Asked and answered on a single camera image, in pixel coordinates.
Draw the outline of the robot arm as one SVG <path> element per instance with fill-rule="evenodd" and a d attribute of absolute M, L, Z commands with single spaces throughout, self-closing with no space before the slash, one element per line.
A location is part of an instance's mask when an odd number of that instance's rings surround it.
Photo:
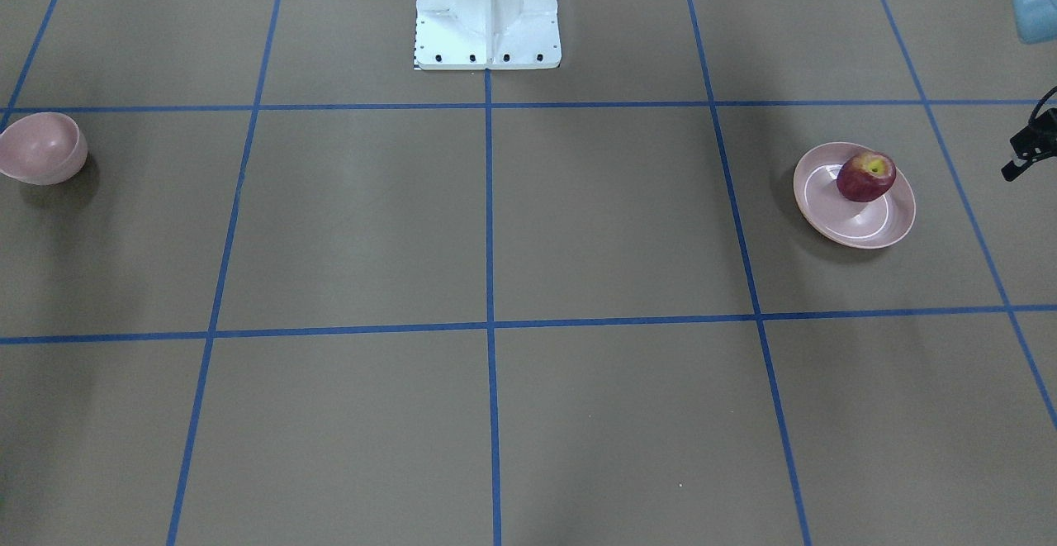
<path fill-rule="evenodd" d="M 1014 22 L 1020 42 L 1054 42 L 1056 39 L 1056 0 L 1012 0 Z M 1035 103 L 1026 125 L 1009 140 L 1012 158 L 1001 168 L 1002 177 L 1012 182 L 1031 166 L 1056 154 L 1055 88 L 1050 88 Z"/>

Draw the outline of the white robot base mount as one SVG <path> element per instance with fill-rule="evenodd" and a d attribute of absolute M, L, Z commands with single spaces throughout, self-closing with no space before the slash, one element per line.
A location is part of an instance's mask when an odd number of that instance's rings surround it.
<path fill-rule="evenodd" d="M 555 69 L 562 64 L 558 0 L 416 0 L 413 65 Z"/>

